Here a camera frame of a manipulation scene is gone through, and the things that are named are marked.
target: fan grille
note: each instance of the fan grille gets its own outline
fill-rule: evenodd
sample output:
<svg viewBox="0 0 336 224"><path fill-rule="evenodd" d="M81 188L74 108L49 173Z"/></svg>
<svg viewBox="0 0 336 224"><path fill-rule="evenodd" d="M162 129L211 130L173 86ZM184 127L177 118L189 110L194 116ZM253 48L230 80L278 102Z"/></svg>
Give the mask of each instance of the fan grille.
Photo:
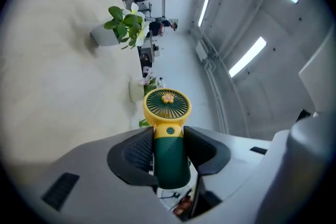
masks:
<svg viewBox="0 0 336 224"><path fill-rule="evenodd" d="M162 97L170 94L174 97L173 103L165 104ZM147 97L146 105L150 112L164 119L178 119L184 116L188 109L188 102L179 92L174 90L158 90L150 93Z"/></svg>

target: handheld fan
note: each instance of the handheld fan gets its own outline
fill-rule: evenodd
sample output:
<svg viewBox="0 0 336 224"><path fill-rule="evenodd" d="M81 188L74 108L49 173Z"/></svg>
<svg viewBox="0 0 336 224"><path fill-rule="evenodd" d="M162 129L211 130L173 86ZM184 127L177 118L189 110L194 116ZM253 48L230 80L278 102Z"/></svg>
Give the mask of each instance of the handheld fan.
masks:
<svg viewBox="0 0 336 224"><path fill-rule="evenodd" d="M189 99L181 92L160 88L143 100L144 116L155 128L154 175L163 189L181 188L190 181L190 169L183 145L182 125L191 112Z"/></svg>

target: concrete ceiling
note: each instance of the concrete ceiling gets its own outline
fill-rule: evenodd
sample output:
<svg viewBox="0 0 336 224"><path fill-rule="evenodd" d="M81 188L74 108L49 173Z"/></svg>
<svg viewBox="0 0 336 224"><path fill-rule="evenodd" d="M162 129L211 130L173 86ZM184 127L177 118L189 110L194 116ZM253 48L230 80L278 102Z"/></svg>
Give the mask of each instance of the concrete ceiling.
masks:
<svg viewBox="0 0 336 224"><path fill-rule="evenodd" d="M196 0L197 29L204 0ZM233 77L248 135L272 139L288 129L299 112L315 108L298 72L333 24L324 0L209 0L201 32L230 69L262 36L267 46ZM227 103L226 110L235 104Z"/></svg>

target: fan button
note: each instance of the fan button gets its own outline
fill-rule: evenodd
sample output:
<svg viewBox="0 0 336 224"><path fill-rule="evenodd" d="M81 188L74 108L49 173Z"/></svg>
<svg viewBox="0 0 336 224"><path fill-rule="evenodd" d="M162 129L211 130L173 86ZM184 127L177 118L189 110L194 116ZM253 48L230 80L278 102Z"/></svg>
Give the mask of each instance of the fan button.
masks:
<svg viewBox="0 0 336 224"><path fill-rule="evenodd" d="M173 134L173 133L175 133L175 130L172 127L168 127L166 131L167 131L167 134Z"/></svg>

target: table surface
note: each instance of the table surface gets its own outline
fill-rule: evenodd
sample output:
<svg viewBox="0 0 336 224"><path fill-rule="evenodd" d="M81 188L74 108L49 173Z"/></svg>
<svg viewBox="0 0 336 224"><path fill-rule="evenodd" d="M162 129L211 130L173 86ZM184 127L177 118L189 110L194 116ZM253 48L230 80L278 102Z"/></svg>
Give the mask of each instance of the table surface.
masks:
<svg viewBox="0 0 336 224"><path fill-rule="evenodd" d="M18 177L31 177L82 143L128 131L132 117L143 117L128 88L142 77L138 51L121 50L123 44L95 49L89 35L113 5L124 6L122 0L7 2L0 26L1 138Z"/></svg>

